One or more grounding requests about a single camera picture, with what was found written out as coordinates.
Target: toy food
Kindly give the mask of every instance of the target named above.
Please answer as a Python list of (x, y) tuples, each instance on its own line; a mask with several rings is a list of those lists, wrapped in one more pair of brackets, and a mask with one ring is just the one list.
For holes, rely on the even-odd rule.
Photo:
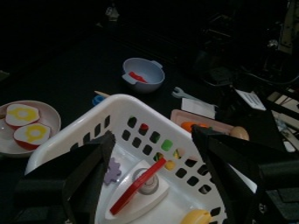
[(5, 123), (16, 130), (26, 124), (36, 123), (40, 119), (38, 109), (28, 105), (14, 103), (5, 109)]
[(129, 72), (128, 74), (129, 74), (129, 76), (131, 76), (132, 78), (135, 78), (137, 81), (141, 81), (141, 82), (147, 83), (144, 77), (140, 76), (140, 75), (137, 75), (135, 72)]
[(13, 140), (26, 150), (34, 150), (49, 139), (50, 131), (41, 123), (32, 123), (14, 131)]
[(228, 133), (232, 137), (248, 140), (248, 133), (243, 127), (236, 126)]
[(196, 122), (183, 122), (181, 127), (188, 131), (192, 132), (192, 125), (196, 124), (203, 128), (208, 128), (209, 126), (205, 123), (196, 123)]
[(181, 224), (208, 224), (211, 213), (203, 209), (191, 210), (181, 219)]

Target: orange toy fruit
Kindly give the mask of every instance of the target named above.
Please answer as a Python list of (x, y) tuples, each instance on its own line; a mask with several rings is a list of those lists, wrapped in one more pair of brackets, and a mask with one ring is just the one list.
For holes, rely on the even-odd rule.
[(196, 122), (183, 122), (181, 128), (185, 129), (188, 132), (192, 133), (192, 125), (196, 124), (203, 128), (208, 128), (209, 126), (205, 123), (196, 123)]

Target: white paper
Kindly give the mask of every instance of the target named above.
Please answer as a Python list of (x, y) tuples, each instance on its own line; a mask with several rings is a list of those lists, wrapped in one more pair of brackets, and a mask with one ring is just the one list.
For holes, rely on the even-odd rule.
[(181, 110), (188, 111), (196, 115), (215, 118), (215, 106), (204, 101), (195, 101), (181, 98)]

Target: tray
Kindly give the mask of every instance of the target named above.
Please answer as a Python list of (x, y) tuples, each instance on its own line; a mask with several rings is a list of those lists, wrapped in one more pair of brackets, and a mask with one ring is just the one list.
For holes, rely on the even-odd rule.
[[(121, 173), (127, 173), (141, 160), (152, 165), (157, 153), (175, 163), (173, 169), (163, 168), (159, 171), (171, 187), (165, 198), (145, 215), (129, 223), (180, 223), (184, 215), (195, 208), (209, 211), (212, 224), (223, 223), (227, 218), (224, 205), (189, 133), (129, 95), (109, 96), (64, 128), (32, 154), (25, 173), (101, 136), (106, 130), (116, 136), (112, 157), (120, 163)], [(117, 182), (102, 185), (96, 224), (116, 188)]]
[(183, 122), (196, 122), (196, 123), (204, 123), (208, 124), (209, 127), (212, 127), (213, 130), (217, 132), (224, 133), (225, 135), (229, 134), (231, 130), (233, 129), (233, 126), (217, 122), (201, 115), (195, 115), (189, 112), (181, 111), (179, 109), (175, 109), (172, 111), (171, 120), (181, 127)]

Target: cable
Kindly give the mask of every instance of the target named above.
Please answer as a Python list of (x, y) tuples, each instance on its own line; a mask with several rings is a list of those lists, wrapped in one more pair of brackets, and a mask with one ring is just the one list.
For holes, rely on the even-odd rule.
[(245, 74), (245, 75), (249, 75), (251, 77), (259, 79), (260, 81), (264, 81), (264, 82), (267, 82), (267, 83), (269, 83), (269, 84), (273, 84), (273, 85), (281, 85), (281, 86), (283, 86), (283, 85), (289, 85), (289, 84), (292, 84), (292, 83), (299, 79), (299, 74), (297, 74), (297, 75), (293, 77), (292, 80), (285, 81), (285, 82), (277, 82), (277, 81), (271, 81), (271, 80), (263, 79), (261, 77), (257, 77), (255, 74), (252, 74), (252, 73), (249, 73), (249, 72), (247, 72), (247, 71), (241, 71), (241, 73)]

